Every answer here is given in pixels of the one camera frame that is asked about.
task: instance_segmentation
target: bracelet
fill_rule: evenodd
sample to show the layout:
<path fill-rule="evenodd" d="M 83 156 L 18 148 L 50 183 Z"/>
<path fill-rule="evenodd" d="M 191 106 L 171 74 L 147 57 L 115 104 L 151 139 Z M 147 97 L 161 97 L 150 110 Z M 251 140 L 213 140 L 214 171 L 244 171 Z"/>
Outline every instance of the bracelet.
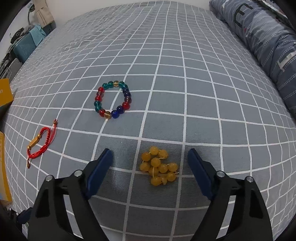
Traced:
<path fill-rule="evenodd" d="M 39 140 L 42 138 L 42 135 L 45 131 L 47 132 L 47 137 L 46 137 L 46 141 L 45 144 L 40 148 L 39 151 L 31 154 L 31 149 L 33 146 L 35 146 Z M 57 132 L 57 119 L 54 120 L 54 129 L 53 132 L 51 131 L 50 128 L 48 127 L 43 127 L 39 134 L 29 143 L 29 145 L 27 146 L 27 154 L 28 154 L 28 159 L 27 159 L 27 168 L 30 168 L 31 166 L 31 161 L 30 159 L 35 159 L 39 156 L 41 156 L 48 148 L 48 146 L 52 143 L 52 141 L 54 140 L 55 134 Z"/>
<path fill-rule="evenodd" d="M 122 89 L 122 93 L 124 95 L 124 102 L 122 103 L 122 105 L 118 106 L 116 110 L 110 112 L 102 109 L 101 101 L 104 96 L 105 90 L 113 87 L 119 87 Z M 105 117 L 108 120 L 112 117 L 116 119 L 119 117 L 120 114 L 123 114 L 125 110 L 128 110 L 130 108 L 131 101 L 131 93 L 129 92 L 127 84 L 125 84 L 123 81 L 109 81 L 108 84 L 104 83 L 101 87 L 98 88 L 98 92 L 96 94 L 94 102 L 95 111 L 98 112 L 101 117 Z"/>

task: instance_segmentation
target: red string bracelet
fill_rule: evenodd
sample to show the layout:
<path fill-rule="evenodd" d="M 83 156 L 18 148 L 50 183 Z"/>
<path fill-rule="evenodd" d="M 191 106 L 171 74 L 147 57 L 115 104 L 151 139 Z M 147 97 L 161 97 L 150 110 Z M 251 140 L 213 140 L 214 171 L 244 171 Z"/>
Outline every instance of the red string bracelet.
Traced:
<path fill-rule="evenodd" d="M 39 151 L 31 154 L 31 149 L 33 146 L 35 146 L 39 140 L 42 138 L 42 135 L 45 131 L 47 132 L 47 137 L 46 137 L 46 142 L 45 144 L 40 148 Z M 54 129 L 53 132 L 49 127 L 43 127 L 40 130 L 40 133 L 30 142 L 30 144 L 27 146 L 27 154 L 28 154 L 28 159 L 27 159 L 27 168 L 30 168 L 31 166 L 31 161 L 30 159 L 35 159 L 39 156 L 41 156 L 49 147 L 49 145 L 52 143 L 52 141 L 54 140 L 55 134 L 57 132 L 57 119 L 54 120 Z"/>

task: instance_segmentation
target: silver screw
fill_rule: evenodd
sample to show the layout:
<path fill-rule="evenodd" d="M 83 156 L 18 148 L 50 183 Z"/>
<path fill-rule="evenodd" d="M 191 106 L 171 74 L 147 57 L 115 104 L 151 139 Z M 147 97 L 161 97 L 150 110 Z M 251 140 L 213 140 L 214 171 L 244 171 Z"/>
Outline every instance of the silver screw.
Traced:
<path fill-rule="evenodd" d="M 82 171 L 81 170 L 77 170 L 74 172 L 74 176 L 75 177 L 80 177 L 82 175 Z"/>
<path fill-rule="evenodd" d="M 248 177 L 246 178 L 246 180 L 247 180 L 248 182 L 252 183 L 252 182 L 254 181 L 254 178 L 248 176 Z"/>
<path fill-rule="evenodd" d="M 49 181 L 51 181 L 51 180 L 52 180 L 52 178 L 53 178 L 53 176 L 52 176 L 52 175 L 48 175 L 48 176 L 45 178 L 45 180 L 46 180 L 47 182 L 49 182 Z"/>
<path fill-rule="evenodd" d="M 223 171 L 217 171 L 216 174 L 218 177 L 225 177 L 225 172 L 223 172 Z"/>

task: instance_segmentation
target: beige towel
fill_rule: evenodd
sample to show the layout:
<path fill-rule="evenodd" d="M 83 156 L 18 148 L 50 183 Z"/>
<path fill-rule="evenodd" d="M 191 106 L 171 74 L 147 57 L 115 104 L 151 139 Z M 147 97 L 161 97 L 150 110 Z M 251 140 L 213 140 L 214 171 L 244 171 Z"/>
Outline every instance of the beige towel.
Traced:
<path fill-rule="evenodd" d="M 33 0 L 33 3 L 35 5 L 35 11 L 41 27 L 45 27 L 54 21 L 45 0 Z"/>

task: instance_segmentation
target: cardboard box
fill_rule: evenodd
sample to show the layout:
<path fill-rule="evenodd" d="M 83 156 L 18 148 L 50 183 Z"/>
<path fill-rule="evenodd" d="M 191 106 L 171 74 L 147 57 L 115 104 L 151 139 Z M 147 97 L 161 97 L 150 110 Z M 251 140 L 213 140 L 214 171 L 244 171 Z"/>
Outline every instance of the cardboard box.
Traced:
<path fill-rule="evenodd" d="M 0 202 L 7 206 L 12 203 L 12 197 L 6 176 L 4 153 L 4 134 L 0 132 Z"/>
<path fill-rule="evenodd" d="M 13 101 L 9 79 L 0 79 L 0 120 Z"/>

